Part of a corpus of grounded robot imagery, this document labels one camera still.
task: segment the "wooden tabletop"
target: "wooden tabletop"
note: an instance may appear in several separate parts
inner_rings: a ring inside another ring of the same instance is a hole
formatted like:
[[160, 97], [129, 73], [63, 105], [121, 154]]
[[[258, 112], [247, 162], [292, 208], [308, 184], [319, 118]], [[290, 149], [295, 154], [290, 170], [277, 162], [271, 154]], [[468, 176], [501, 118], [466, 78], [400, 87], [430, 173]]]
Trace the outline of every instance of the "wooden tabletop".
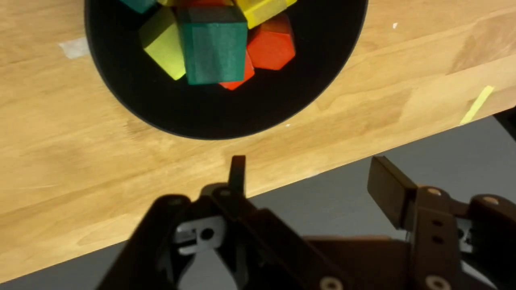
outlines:
[[82, 0], [2, 0], [0, 282], [126, 241], [161, 194], [226, 181], [232, 155], [248, 157], [258, 195], [456, 128], [477, 99], [476, 120], [516, 105], [514, 0], [369, 2], [355, 54], [314, 104], [203, 142], [147, 126], [89, 55], [64, 55], [84, 38]]

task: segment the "black bowl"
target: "black bowl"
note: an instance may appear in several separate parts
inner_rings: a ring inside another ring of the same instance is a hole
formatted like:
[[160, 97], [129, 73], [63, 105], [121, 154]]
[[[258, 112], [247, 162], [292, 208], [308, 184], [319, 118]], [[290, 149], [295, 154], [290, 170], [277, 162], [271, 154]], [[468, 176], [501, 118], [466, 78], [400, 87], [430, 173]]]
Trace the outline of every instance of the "black bowl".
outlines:
[[368, 0], [298, 0], [287, 10], [297, 57], [282, 71], [256, 76], [231, 92], [172, 81], [142, 50], [135, 15], [119, 0], [85, 0], [92, 57], [116, 99], [171, 134], [231, 139], [264, 131], [311, 104], [340, 73], [358, 41]]

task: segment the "gray floor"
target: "gray floor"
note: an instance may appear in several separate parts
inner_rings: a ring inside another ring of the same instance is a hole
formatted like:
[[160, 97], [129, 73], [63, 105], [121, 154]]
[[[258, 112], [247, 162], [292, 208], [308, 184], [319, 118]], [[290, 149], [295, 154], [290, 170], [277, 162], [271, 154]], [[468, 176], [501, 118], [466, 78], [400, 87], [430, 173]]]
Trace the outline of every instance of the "gray floor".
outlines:
[[[516, 144], [495, 120], [484, 120], [385, 154], [418, 184], [437, 186], [456, 200], [498, 194], [516, 200]], [[366, 192], [369, 160], [253, 199], [301, 236], [390, 236], [390, 228]], [[0, 286], [2, 290], [89, 290], [108, 271], [121, 245], [48, 268]], [[224, 266], [206, 253], [193, 263], [182, 289], [234, 289]]]

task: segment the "wooden block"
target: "wooden block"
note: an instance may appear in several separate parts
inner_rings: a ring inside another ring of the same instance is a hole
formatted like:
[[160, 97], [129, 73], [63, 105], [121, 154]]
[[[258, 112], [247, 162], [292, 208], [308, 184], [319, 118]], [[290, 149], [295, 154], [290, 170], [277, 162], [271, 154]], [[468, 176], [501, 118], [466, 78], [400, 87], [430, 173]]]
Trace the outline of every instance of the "wooden block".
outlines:
[[232, 0], [156, 0], [163, 7], [232, 7]]
[[221, 86], [227, 91], [235, 91], [240, 87], [243, 83], [250, 81], [255, 76], [255, 67], [248, 54], [245, 54], [245, 76], [243, 81], [239, 83], [221, 83]]
[[251, 36], [247, 52], [255, 68], [279, 71], [293, 57], [293, 34], [285, 13], [261, 25]]
[[152, 7], [156, 5], [155, 0], [121, 0], [121, 2], [139, 15], [147, 13]]
[[247, 20], [248, 29], [253, 29], [261, 23], [287, 10], [297, 0], [235, 0], [235, 2]]
[[242, 81], [247, 25], [235, 7], [177, 10], [189, 84]]
[[171, 10], [161, 9], [139, 31], [147, 55], [172, 79], [185, 75], [179, 26]]

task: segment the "teal block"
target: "teal block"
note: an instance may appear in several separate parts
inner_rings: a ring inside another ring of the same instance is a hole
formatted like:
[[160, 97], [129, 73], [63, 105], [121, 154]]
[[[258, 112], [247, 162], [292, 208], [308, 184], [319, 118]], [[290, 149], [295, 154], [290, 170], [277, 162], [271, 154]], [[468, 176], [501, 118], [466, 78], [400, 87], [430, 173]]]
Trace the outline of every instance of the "teal block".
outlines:
[[247, 23], [235, 7], [177, 10], [189, 84], [234, 83], [245, 78]]
[[132, 12], [143, 15], [156, 5], [156, 0], [121, 0]]

